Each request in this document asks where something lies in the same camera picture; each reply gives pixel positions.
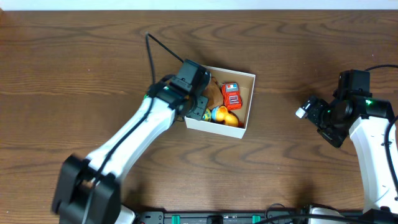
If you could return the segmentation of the yellow ball blue letters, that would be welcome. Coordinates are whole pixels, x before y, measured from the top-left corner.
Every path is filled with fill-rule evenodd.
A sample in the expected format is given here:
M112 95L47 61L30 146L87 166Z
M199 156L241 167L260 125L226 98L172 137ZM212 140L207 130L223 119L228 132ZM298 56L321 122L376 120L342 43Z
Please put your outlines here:
M209 108L207 108L205 113L203 114L202 120L207 122L211 121L211 110Z

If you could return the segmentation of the brown plush capybara toy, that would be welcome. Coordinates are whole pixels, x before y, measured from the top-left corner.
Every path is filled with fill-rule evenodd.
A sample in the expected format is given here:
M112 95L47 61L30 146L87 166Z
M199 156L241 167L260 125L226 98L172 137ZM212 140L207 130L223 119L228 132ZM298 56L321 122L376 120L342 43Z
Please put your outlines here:
M203 91L203 96L208 98L207 107L212 110L223 104L223 95L215 77L212 77L208 86Z

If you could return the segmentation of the orange rubber duck blue cap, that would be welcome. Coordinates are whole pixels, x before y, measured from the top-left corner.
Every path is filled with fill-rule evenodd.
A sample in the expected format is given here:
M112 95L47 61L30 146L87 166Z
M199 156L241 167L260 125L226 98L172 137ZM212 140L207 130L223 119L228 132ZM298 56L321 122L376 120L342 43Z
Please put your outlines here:
M225 106L217 106L211 111L211 118L214 122L235 128L241 127L243 123L231 113Z

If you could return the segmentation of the red toy car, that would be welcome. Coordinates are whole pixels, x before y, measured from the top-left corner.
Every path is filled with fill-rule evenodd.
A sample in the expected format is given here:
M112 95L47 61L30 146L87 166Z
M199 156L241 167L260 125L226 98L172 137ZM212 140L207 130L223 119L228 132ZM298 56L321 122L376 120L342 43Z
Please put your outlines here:
M242 108L243 103L237 83L229 82L222 84L221 93L224 105L228 110L239 110Z

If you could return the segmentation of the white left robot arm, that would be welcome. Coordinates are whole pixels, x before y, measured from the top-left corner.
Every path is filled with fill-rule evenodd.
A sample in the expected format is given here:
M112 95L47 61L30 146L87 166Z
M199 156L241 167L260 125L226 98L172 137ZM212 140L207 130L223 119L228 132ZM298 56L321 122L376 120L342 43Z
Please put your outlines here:
M205 85L152 85L135 115L84 159L70 155L62 164L52 202L60 223L133 223L136 214L121 203L121 184L142 153L176 117L200 120L208 99Z

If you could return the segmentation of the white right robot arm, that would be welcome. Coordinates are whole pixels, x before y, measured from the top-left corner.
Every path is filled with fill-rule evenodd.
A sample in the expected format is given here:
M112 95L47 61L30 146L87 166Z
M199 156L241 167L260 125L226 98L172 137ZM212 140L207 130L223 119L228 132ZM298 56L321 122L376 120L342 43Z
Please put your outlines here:
M351 139L364 189L363 214L358 219L397 223L397 117L390 102L352 95L327 103L311 96L295 114L313 123L333 147Z

